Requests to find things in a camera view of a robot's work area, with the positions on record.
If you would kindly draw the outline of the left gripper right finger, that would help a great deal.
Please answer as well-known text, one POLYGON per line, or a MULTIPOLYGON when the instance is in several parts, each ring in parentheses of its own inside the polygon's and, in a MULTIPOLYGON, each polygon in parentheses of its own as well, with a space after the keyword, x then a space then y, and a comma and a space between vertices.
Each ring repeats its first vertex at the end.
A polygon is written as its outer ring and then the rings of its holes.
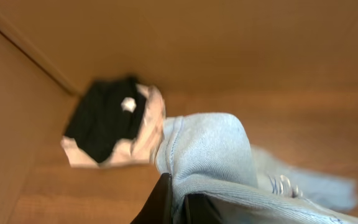
POLYGON ((186 224, 221 224, 216 207, 205 194, 188 194, 183 201, 183 222, 186 224))

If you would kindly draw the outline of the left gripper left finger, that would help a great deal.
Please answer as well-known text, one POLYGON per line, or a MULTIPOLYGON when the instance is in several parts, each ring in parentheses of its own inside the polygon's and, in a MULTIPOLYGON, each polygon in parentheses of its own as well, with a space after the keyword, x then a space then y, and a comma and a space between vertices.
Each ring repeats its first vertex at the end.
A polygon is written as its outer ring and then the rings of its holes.
POLYGON ((131 224, 172 224, 172 177, 163 173, 131 224))

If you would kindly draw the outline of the light blue printed t-shirt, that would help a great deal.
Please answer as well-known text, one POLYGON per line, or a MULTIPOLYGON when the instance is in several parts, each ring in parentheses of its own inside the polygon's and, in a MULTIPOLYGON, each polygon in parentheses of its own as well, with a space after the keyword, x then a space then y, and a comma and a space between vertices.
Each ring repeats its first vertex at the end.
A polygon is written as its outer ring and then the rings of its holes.
POLYGON ((168 118, 157 169, 172 177, 172 220, 188 194, 205 194, 222 223, 358 223, 353 180, 292 167, 252 146, 232 114, 168 118))

